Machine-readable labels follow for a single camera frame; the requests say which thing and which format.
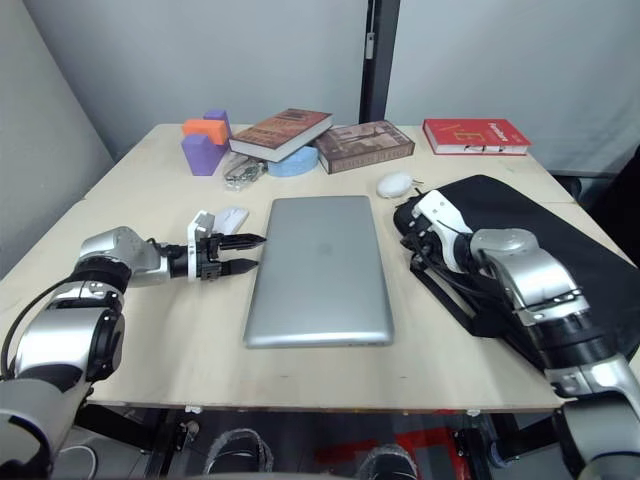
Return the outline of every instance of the red book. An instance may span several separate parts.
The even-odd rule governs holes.
[[[422,130],[442,155],[524,155],[531,145],[504,118],[427,118]]]

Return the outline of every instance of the laptop lid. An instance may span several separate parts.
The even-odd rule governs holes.
[[[392,340],[369,198],[274,200],[246,345],[383,345]]]

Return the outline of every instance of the shoe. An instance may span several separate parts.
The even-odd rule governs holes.
[[[417,480],[418,469],[400,445],[383,445],[369,452],[360,465],[358,480]]]
[[[204,473],[271,472],[273,455],[254,430],[239,428],[220,435],[211,445]]]

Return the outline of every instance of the book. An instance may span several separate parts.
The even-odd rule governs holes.
[[[422,130],[440,155],[524,155],[531,145],[504,118],[427,118]]]
[[[415,144],[386,120],[333,128],[314,143],[327,173],[413,155]]]
[[[229,145],[234,152],[279,162],[328,130],[332,120],[330,113],[289,108],[234,135]]]

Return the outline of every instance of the white computer mouse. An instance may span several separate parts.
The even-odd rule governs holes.
[[[413,177],[407,172],[395,172],[385,175],[378,182],[378,195],[382,198],[401,197],[409,191]]]

